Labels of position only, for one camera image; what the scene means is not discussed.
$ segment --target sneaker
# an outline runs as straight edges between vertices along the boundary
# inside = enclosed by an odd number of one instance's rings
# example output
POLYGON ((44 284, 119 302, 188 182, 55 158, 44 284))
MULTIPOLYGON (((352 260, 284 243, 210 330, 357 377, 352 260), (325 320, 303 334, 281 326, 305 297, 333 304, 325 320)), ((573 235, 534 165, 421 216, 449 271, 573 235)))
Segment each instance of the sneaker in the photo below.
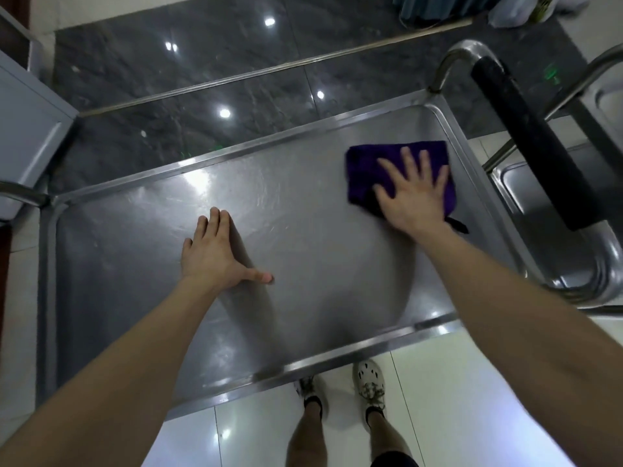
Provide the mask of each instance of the sneaker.
POLYGON ((381 368, 375 361, 367 360, 354 364, 355 387, 362 399, 364 426, 370 429, 368 416, 378 412, 385 417, 385 379, 381 368))
POLYGON ((324 396, 324 385, 322 379, 318 376, 305 377, 294 382, 294 387, 303 400, 303 407, 306 407, 310 402, 315 401, 320 405, 320 418, 328 413, 328 403, 324 396))

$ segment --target finger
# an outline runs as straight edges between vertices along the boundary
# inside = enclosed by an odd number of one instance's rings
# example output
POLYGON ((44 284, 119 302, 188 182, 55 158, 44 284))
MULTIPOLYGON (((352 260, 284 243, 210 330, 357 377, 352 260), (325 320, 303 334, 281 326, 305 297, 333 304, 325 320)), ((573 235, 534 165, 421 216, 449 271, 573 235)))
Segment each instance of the finger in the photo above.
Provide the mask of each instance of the finger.
POLYGON ((258 283, 270 283, 273 281, 273 276, 269 272, 260 272, 258 269, 246 269, 244 272, 244 279, 251 280, 258 283))
POLYGON ((397 187, 398 185, 404 185, 407 180, 405 180, 404 176, 401 172, 396 168, 394 164, 389 162, 387 159, 377 159, 381 167, 385 169, 385 172, 389 175, 389 178, 394 185, 397 187))
POLYGON ((385 207, 391 202, 391 198, 389 198, 389 195, 387 195, 387 192, 382 185, 376 184, 373 189, 381 210, 385 210, 385 207))
POLYGON ((428 150, 420 151, 420 176, 422 181, 432 187, 431 158, 428 155, 428 150))
POLYGON ((219 230, 221 213, 217 207, 210 208, 210 220, 207 222, 206 237, 214 237, 219 230))
POLYGON ((195 229, 195 234, 192 237, 193 242, 199 241, 204 236, 204 234, 206 234, 206 227, 207 227, 207 218, 204 215, 201 215, 199 219, 197 220, 197 227, 195 229))
POLYGON ((229 240, 229 223, 231 218, 226 210, 221 211, 221 222, 219 223, 219 230, 216 233, 217 236, 223 237, 229 240))
POLYGON ((184 239, 184 244, 182 244, 182 258, 191 250, 192 239, 186 238, 184 239))
POLYGON ((402 155, 402 162, 404 162, 404 168, 407 172, 407 178, 410 181, 419 180, 420 176, 417 171, 417 164, 413 158, 413 154, 411 154, 411 149, 401 148, 400 153, 402 155))
POLYGON ((437 183, 435 184, 435 193, 444 197, 446 192, 446 185, 448 184, 448 178, 450 177, 450 166, 444 165, 439 171, 439 177, 437 177, 437 183))

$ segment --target cabinet door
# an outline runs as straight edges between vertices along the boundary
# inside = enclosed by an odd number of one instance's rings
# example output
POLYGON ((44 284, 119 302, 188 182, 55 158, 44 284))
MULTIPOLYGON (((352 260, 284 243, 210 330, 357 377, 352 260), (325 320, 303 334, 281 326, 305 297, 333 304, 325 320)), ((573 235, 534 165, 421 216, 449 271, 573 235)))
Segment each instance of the cabinet door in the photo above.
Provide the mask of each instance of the cabinet door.
MULTIPOLYGON (((33 187, 77 113, 0 52, 0 180, 33 187)), ((0 220, 13 219, 20 207, 0 197, 0 220)))

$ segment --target dark marble floor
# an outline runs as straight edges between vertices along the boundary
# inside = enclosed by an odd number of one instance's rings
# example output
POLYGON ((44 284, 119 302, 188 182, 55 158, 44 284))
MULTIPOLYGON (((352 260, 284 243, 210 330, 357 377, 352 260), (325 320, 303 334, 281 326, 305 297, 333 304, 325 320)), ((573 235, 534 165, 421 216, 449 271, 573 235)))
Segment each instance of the dark marble floor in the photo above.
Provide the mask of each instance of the dark marble floor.
MULTIPOLYGON (((189 0, 59 31, 55 87, 89 109, 403 32, 391 0, 189 0)), ((555 19, 494 30, 482 17, 468 27, 87 117, 51 167, 51 191, 171 164, 420 90, 448 47, 464 38, 487 43, 537 110, 586 66, 555 19), (552 65, 559 85, 544 77, 552 65)), ((503 129, 464 66, 453 70, 445 95, 468 138, 503 129)))

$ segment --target black sock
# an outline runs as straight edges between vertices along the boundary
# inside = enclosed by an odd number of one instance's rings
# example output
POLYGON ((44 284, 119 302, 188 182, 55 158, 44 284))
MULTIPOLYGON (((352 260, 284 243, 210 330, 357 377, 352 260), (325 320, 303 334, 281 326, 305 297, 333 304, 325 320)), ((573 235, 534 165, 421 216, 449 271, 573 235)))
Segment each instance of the black sock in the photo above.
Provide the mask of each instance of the black sock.
POLYGON ((320 419, 322 419, 322 401, 320 401, 320 399, 316 395, 306 398, 305 401, 303 401, 303 408, 307 408, 307 405, 309 405, 313 401, 315 401, 318 406, 320 406, 320 419))
POLYGON ((366 424, 368 426, 370 426, 370 423, 368 423, 368 416, 370 416, 370 413, 373 413, 373 412, 380 413, 383 418, 385 417, 385 415, 383 414, 383 410, 378 407, 371 406, 371 407, 366 408, 366 424))

